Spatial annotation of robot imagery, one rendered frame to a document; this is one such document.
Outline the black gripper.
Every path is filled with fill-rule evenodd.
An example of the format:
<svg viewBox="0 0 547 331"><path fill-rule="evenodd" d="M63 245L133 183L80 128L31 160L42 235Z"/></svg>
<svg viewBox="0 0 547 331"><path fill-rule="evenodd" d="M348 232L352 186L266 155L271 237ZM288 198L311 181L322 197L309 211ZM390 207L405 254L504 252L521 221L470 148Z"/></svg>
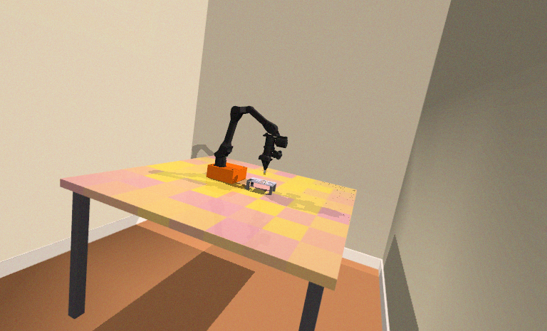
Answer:
<svg viewBox="0 0 547 331"><path fill-rule="evenodd" d="M271 150L274 149L274 148L275 148L274 146L265 145L263 154L261 154L259 156L259 159L262 161L264 170L266 170L268 168L268 165L269 165L270 161L273 160L270 157L270 153L271 153Z"/></svg>

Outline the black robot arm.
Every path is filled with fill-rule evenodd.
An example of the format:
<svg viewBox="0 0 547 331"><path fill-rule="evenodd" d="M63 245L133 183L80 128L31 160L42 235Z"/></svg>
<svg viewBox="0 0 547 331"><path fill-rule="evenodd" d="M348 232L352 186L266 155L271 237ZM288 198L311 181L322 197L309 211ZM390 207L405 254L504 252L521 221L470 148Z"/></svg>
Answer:
<svg viewBox="0 0 547 331"><path fill-rule="evenodd" d="M288 144L288 137L280 136L278 132L278 126L273 124L272 122L268 121L265 117L263 117L259 112L257 112L252 106L246 106L246 107L238 107L233 106L231 108L230 113L230 123L228 126L228 130L226 132L226 136L224 138L224 141L220 145L218 151L214 153L215 158L215 164L214 166L217 167L226 167L226 157L232 152L233 146L231 145L231 141L234 136L234 132L237 126L238 121L241 119L243 114L251 114L256 120L258 120L263 126L264 129L267 131L263 136L266 137L265 145L271 145L274 146L274 144L277 147L286 148ZM269 135L269 134L271 135ZM282 156L282 151L276 151L275 148L271 150L270 157L275 157L277 159L280 159Z"/></svg>

